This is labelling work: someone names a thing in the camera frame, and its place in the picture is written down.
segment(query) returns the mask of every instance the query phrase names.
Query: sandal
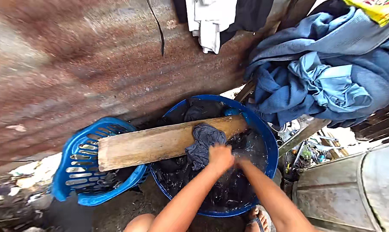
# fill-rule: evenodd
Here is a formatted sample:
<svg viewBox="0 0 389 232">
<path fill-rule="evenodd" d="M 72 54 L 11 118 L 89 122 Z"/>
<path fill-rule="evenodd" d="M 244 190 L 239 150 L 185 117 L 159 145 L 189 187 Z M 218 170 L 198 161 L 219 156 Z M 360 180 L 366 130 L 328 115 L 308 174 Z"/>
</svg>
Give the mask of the sandal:
<svg viewBox="0 0 389 232">
<path fill-rule="evenodd" d="M 268 225 L 267 227 L 268 227 L 269 232 L 270 232 L 271 231 L 271 224 L 272 224 L 272 222 L 271 222 L 269 214 L 266 212 L 264 207 L 261 206 L 261 205 L 256 205 L 255 208 L 252 208 L 252 210 L 255 210 L 255 209 L 258 210 L 258 212 L 256 214 L 256 217 L 251 219 L 250 222 L 247 225 L 250 225 L 250 224 L 252 224 L 254 222 L 257 222 L 257 224 L 259 225 L 260 232 L 264 232 L 263 224 L 262 224 L 262 222 L 259 219 L 259 214 L 262 213 L 266 217 L 266 221 L 267 221 L 267 225 Z"/>
</svg>

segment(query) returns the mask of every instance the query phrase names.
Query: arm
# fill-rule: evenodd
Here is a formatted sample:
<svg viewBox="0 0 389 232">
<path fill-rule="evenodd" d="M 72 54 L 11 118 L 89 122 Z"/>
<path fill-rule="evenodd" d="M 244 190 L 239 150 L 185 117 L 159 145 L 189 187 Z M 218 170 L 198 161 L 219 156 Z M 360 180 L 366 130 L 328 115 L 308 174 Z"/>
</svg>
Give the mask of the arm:
<svg viewBox="0 0 389 232">
<path fill-rule="evenodd" d="M 317 231 L 286 194 L 249 160 L 239 160 L 238 165 L 253 186 L 259 201 L 269 213 L 277 231 Z"/>
<path fill-rule="evenodd" d="M 160 212 L 149 232 L 185 232 L 219 177 L 234 164 L 232 147 L 209 148 L 209 164 Z"/>
</svg>

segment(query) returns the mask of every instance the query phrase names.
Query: forearm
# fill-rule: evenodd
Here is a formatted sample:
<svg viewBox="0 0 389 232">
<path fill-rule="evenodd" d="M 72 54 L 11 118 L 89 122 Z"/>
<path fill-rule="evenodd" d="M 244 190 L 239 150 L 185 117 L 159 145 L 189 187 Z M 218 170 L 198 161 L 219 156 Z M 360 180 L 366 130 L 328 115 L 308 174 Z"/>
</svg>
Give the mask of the forearm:
<svg viewBox="0 0 389 232">
<path fill-rule="evenodd" d="M 316 231 L 286 194 L 251 162 L 242 169 L 279 232 Z"/>
<path fill-rule="evenodd" d="M 222 175 L 211 165 L 206 166 L 190 181 L 154 220 L 150 232 L 185 232 L 204 198 Z"/>
</svg>

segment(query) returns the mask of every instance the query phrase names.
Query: corrugated metal wall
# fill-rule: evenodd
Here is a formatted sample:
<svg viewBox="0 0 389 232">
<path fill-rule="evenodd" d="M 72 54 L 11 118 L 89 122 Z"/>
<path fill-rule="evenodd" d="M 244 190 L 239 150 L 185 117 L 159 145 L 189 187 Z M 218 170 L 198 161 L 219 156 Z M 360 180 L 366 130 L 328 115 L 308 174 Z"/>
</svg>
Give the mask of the corrugated metal wall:
<svg viewBox="0 0 389 232">
<path fill-rule="evenodd" d="M 288 3 L 275 0 L 263 32 Z M 242 83 L 265 33 L 238 32 L 220 54 L 203 54 L 171 0 L 151 4 L 164 57 L 146 0 L 0 0 L 0 160 L 60 151 L 104 116 L 135 119 Z"/>
</svg>

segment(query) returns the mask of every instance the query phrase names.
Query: yellow plastic bag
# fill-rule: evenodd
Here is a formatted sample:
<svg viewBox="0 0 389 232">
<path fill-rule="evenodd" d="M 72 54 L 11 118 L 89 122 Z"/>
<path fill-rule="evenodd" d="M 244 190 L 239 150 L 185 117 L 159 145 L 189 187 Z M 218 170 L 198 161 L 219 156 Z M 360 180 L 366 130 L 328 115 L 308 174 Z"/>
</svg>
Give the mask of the yellow plastic bag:
<svg viewBox="0 0 389 232">
<path fill-rule="evenodd" d="M 347 5 L 362 8 L 380 26 L 389 22 L 389 0 L 343 0 Z"/>
</svg>

